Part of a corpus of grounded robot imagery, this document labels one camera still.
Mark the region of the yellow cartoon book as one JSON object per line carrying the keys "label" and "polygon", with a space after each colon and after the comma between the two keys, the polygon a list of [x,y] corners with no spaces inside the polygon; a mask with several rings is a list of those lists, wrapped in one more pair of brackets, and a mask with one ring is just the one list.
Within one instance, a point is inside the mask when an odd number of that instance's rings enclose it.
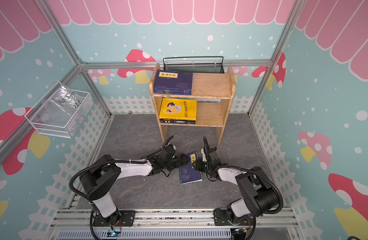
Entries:
{"label": "yellow cartoon book", "polygon": [[163,98],[159,112],[160,120],[196,121],[197,101]]}

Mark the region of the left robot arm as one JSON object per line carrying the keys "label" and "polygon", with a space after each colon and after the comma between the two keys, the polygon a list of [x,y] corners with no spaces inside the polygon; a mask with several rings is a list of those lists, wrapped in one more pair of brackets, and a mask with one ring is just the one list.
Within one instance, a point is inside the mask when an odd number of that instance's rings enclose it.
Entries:
{"label": "left robot arm", "polygon": [[176,147],[164,144],[159,150],[140,160],[118,160],[104,155],[91,166],[77,172],[69,181],[69,188],[86,199],[95,213],[104,218],[109,227],[123,219],[110,189],[117,180],[134,176],[154,176],[159,173],[169,176],[170,172],[191,161],[191,158],[176,154]]}

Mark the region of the dark blue book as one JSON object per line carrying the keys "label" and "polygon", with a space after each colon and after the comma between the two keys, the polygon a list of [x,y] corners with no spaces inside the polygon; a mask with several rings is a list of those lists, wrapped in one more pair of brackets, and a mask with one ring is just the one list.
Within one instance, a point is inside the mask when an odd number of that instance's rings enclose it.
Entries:
{"label": "dark blue book", "polygon": [[157,70],[153,92],[155,94],[191,96],[193,73]]}
{"label": "dark blue book", "polygon": [[191,152],[189,154],[186,154],[185,160],[188,160],[188,162],[184,166],[179,168],[181,185],[201,182],[203,180],[201,173],[195,170],[192,165],[197,159],[198,159],[197,152]]}

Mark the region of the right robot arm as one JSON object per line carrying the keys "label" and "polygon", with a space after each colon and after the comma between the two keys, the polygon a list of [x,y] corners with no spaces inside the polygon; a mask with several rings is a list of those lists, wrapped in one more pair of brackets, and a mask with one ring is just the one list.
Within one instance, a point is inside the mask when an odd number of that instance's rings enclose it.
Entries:
{"label": "right robot arm", "polygon": [[214,210],[216,225],[251,225],[255,217],[277,214],[283,209],[284,200],[280,190],[260,167],[245,169],[223,164],[216,150],[216,147],[210,148],[208,143],[204,143],[203,158],[196,160],[193,167],[206,173],[211,182],[222,181],[236,185],[241,193],[241,198],[228,204],[226,209]]}

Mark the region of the black deer antler book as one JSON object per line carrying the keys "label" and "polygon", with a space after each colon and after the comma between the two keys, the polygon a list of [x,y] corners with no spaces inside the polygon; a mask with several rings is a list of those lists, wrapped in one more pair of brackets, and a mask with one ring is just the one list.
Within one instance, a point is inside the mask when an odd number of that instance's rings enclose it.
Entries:
{"label": "black deer antler book", "polygon": [[160,119],[161,124],[195,125],[195,120]]}

